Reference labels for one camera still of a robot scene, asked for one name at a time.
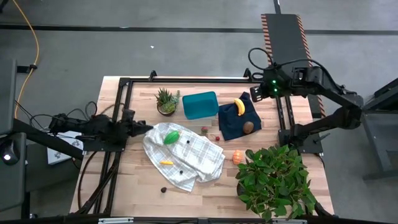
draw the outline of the wooden table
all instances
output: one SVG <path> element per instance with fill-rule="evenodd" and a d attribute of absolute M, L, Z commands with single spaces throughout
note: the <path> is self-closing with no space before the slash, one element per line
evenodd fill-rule
<path fill-rule="evenodd" d="M 98 111 L 102 111 L 114 104 L 120 77 L 104 77 L 98 98 Z M 175 114 L 165 117 L 156 110 L 156 98 L 159 87 L 165 87 L 172 93 L 177 90 L 181 95 L 191 95 L 214 91 L 219 105 L 232 103 L 234 98 L 239 98 L 242 92 L 249 92 L 255 84 L 206 84 L 206 83 L 135 83 L 132 89 L 130 109 L 136 111 L 135 120 L 144 119 L 147 124 L 155 125 L 161 122 L 173 122 L 185 126 L 196 133 L 201 127 L 209 127 L 209 139 L 224 149 L 226 159 L 223 172 L 218 180 L 199 183 L 196 182 L 192 192 L 186 192 L 170 184 L 166 178 L 153 166 L 142 147 L 142 136 L 130 138 L 126 150 L 122 154 L 119 166 L 118 180 L 116 183 L 112 216 L 129 217 L 209 217 L 209 218 L 257 218 L 252 211 L 246 211 L 246 206 L 236 196 L 238 180 L 234 177 L 238 172 L 232 163 L 233 152 L 237 149 L 254 151 L 277 144 L 279 120 L 276 110 L 276 101 L 265 99 L 254 104 L 262 121 L 262 130 L 253 134 L 223 141 L 218 128 L 218 117 L 209 117 L 187 120 L 182 104 L 179 104 Z M 294 118 L 296 123 L 309 123 L 312 121 L 308 100 L 301 96 L 291 97 Z M 99 152 L 88 165 L 81 188 L 82 202 L 84 203 L 98 185 L 103 163 L 104 153 Z M 312 154 L 303 155 L 303 163 L 308 167 L 311 190 L 325 210 L 333 213 L 328 184 L 322 163 Z M 167 187 L 165 194 L 160 192 L 162 187 Z M 77 210 L 77 194 L 73 199 L 71 212 Z"/>

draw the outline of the floor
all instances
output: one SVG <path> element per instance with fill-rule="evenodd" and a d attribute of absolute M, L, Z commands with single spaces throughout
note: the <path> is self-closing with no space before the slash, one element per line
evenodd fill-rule
<path fill-rule="evenodd" d="M 398 30 L 395 0 L 279 2 L 282 13 L 301 15 L 305 29 Z M 31 23 L 50 26 L 260 29 L 260 14 L 275 13 L 273 0 L 19 0 L 19 4 Z M 0 14 L 0 23 L 24 24 L 12 1 Z M 32 114 L 84 108 L 97 100 L 105 75 L 148 76 L 156 70 L 159 75 L 240 77 L 250 67 L 247 51 L 264 44 L 262 34 L 230 32 L 37 31 L 37 36 L 39 69 L 21 101 Z M 337 83 L 365 97 L 397 77 L 396 35 L 308 35 L 307 40 L 312 58 L 324 64 Z M 34 56 L 30 31 L 0 30 L 0 57 L 28 65 Z M 24 77 L 18 75 L 19 88 Z M 325 100 L 325 109 L 330 114 L 337 105 Z M 397 223 L 398 179 L 362 180 L 364 174 L 377 171 L 363 128 L 333 130 L 322 145 L 335 213 Z M 76 179 L 34 192 L 32 211 L 41 217 L 68 213 L 75 183 Z M 2 212 L 0 220 L 17 215 L 18 208 Z"/>

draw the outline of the teal plastic container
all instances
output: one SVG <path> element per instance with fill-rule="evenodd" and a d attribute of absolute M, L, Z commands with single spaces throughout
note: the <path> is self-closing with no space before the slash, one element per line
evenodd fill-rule
<path fill-rule="evenodd" d="M 217 97 L 213 91 L 183 96 L 182 104 L 187 119 L 206 118 L 218 112 Z"/>

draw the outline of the banana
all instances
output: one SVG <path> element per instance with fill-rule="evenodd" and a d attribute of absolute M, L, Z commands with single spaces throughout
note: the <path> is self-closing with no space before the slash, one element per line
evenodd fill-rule
<path fill-rule="evenodd" d="M 234 103 L 236 104 L 236 106 L 238 106 L 238 116 L 243 115 L 244 114 L 244 104 L 241 101 L 241 99 L 235 98 Z"/>

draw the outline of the navy towel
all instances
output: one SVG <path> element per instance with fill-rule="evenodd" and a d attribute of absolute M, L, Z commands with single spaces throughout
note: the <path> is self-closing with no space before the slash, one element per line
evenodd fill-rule
<path fill-rule="evenodd" d="M 246 135 L 243 132 L 243 125 L 247 121 L 254 124 L 253 132 L 261 129 L 261 120 L 250 100 L 250 94 L 243 92 L 239 99 L 242 100 L 245 112 L 238 116 L 238 107 L 234 103 L 221 105 L 218 108 L 218 126 L 223 133 L 224 140 L 231 140 Z"/>

